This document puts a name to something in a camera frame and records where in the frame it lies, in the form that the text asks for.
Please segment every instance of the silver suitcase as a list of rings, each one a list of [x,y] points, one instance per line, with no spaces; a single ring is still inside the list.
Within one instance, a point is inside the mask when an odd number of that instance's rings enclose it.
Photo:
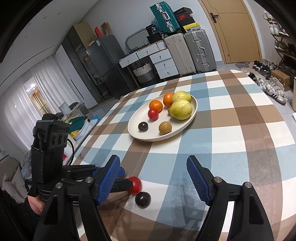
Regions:
[[[184,34],[174,34],[165,38],[165,43],[180,75],[196,73]]]
[[[185,33],[184,38],[197,72],[216,71],[216,61],[205,30],[198,29]]]

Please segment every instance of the ceiling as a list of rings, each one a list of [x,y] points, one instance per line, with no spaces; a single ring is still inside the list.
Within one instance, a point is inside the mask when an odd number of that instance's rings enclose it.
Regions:
[[[0,95],[24,72],[54,54],[70,27],[98,0],[53,0],[21,31],[0,63]]]

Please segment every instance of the white drawer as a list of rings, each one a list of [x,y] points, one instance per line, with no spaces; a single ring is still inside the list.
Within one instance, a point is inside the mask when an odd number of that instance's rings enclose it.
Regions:
[[[175,66],[173,58],[169,58],[154,64],[157,71]]]
[[[169,67],[169,68],[158,71],[158,74],[159,74],[159,77],[161,79],[163,79],[166,77],[177,75],[177,74],[179,74],[179,72],[178,72],[176,66],[173,66],[173,67]]]
[[[152,63],[157,63],[159,61],[162,61],[171,57],[172,56],[168,49],[150,55],[150,59],[152,60]]]
[[[153,54],[155,52],[159,51],[159,48],[157,47],[157,44],[152,44],[142,50],[139,50],[137,52],[137,55],[139,58],[144,58],[145,56],[148,56],[150,54]]]
[[[166,48],[166,45],[165,45],[164,41],[161,41],[161,42],[157,43],[157,46],[158,46],[159,50],[162,50],[162,49]]]
[[[122,68],[124,68],[125,66],[128,66],[129,64],[136,62],[137,60],[139,60],[138,56],[136,53],[132,53],[129,56],[126,56],[125,58],[123,58],[122,60],[119,61],[119,64]]]

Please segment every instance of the silver bolt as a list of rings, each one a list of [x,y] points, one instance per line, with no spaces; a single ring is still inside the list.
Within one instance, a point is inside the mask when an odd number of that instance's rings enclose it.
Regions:
[[[56,184],[56,188],[61,188],[62,186],[63,186],[62,183],[57,183],[57,184]]]
[[[246,182],[244,185],[245,185],[247,188],[251,188],[251,187],[252,187],[252,184],[249,183],[249,182]]]
[[[87,183],[91,183],[91,182],[92,182],[92,180],[93,180],[93,178],[92,178],[92,177],[87,177],[87,178],[85,179],[85,181],[86,181]]]
[[[217,182],[217,183],[221,183],[222,178],[221,177],[214,177],[214,181]]]

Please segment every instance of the tablecloth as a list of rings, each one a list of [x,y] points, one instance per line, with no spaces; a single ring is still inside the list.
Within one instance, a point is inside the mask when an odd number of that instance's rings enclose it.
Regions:
[[[133,113],[166,93],[186,91],[198,102],[193,122],[158,142],[134,139],[127,130]],[[271,100],[245,74],[226,70],[159,83],[129,93],[114,105],[83,142],[74,164],[104,166],[120,157],[127,176],[138,176],[152,201],[140,209],[127,192],[112,193],[99,212],[113,240],[194,240],[208,207],[186,170],[195,155],[226,182],[255,187],[282,241],[296,222],[296,145]],[[229,202],[220,240],[226,240],[233,202]],[[81,240],[86,240],[83,226]]]

